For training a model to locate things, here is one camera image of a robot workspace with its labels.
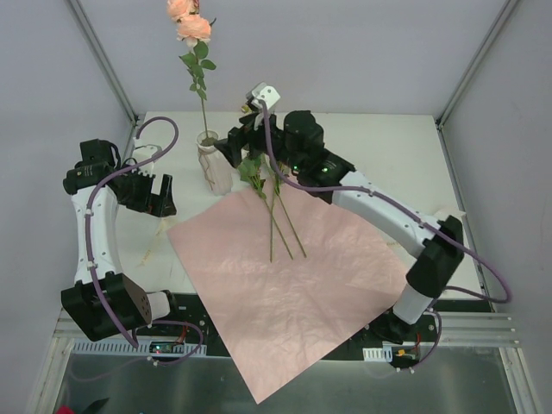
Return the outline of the purple wrapping paper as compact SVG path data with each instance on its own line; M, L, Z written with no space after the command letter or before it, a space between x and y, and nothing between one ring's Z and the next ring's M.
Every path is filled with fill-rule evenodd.
M260 403L398 299L406 268L357 215L291 187L269 213L250 189L168 237Z

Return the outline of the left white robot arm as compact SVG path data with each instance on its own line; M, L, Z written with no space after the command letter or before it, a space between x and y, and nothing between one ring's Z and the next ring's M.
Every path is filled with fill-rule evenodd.
M63 187L72 200L78 225L78 267L74 285L61 293L64 310L89 340L97 342L150 323L165 336L182 325L175 296L168 290L146 292L122 270L116 216L120 207L165 218L175 216L173 178L164 175L160 193L155 176L138 163L146 152L123 162L106 140L80 143L82 159L69 170Z

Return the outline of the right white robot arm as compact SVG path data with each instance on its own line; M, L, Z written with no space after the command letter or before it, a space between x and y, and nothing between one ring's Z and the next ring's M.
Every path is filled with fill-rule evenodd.
M273 155L309 194L365 219L414 258L398 300L369 328L395 344L415 335L418 320L441 296L464 258L460 220L424 215L381 192L353 164L325 147L323 127L308 110L287 114L281 127L275 116L262 121L256 113L240 123L215 145L231 166L242 163L243 149Z

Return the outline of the single pink rose stem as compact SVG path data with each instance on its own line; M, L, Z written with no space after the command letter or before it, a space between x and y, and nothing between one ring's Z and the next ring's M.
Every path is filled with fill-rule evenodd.
M166 13L175 24L177 39L184 42L189 51L179 58L185 64L191 75L190 90L200 99L204 137L200 144L204 147L214 145L216 137L208 129L205 102L207 101L207 87L205 71L214 71L216 65L208 59L212 24L200 15L200 2L188 0L172 0L166 3Z

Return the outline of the pink flowers with green leaves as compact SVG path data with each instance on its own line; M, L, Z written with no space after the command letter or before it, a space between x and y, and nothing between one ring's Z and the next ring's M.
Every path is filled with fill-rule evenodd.
M292 223L291 217L281 196L283 180L282 178L279 178L276 172L267 164L265 156L258 155L254 157L251 154L247 154L236 170L240 176L241 182L249 185L267 210L269 216L269 261L273 262L274 260L274 233L277 233L279 236L279 239L282 241L289 258L291 260L294 259L291 248L275 216L275 207L277 204L279 204L284 213L285 219L292 230L292 234L299 246L301 254L304 258L306 258L307 252L299 238L294 224Z

